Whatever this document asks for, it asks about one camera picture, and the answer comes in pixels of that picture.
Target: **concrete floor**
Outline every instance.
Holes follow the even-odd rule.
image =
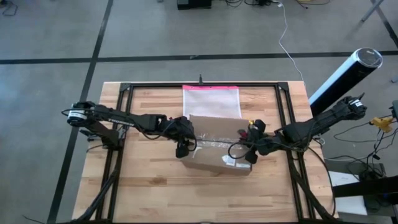
[[[107,0],[22,1],[14,17],[0,16],[0,60],[90,58]],[[365,0],[332,0],[325,6],[301,8],[284,1],[289,30],[283,40],[289,52],[350,52],[360,47],[397,50],[377,13],[359,20],[371,7]],[[398,30],[398,2],[381,6]],[[283,53],[283,11],[276,6],[233,9],[219,0],[210,10],[177,11],[175,0],[114,0],[100,57]],[[296,58],[311,95],[345,57]],[[361,157],[372,144],[352,144],[335,133],[374,116],[389,114],[396,100],[397,56],[385,56],[383,66],[350,91],[365,92],[369,108],[361,121],[334,126],[324,135],[325,157]],[[22,215],[46,222],[57,184],[70,127],[60,111],[78,101],[88,63],[0,65],[0,220],[31,223]],[[106,81],[299,80],[287,58],[97,63],[88,99],[98,101]],[[346,139],[374,139],[375,128],[347,133]],[[380,152],[388,175],[398,174],[398,145]],[[79,137],[58,221],[70,219],[85,160],[87,143]],[[389,223],[387,218],[341,214],[347,221]]]

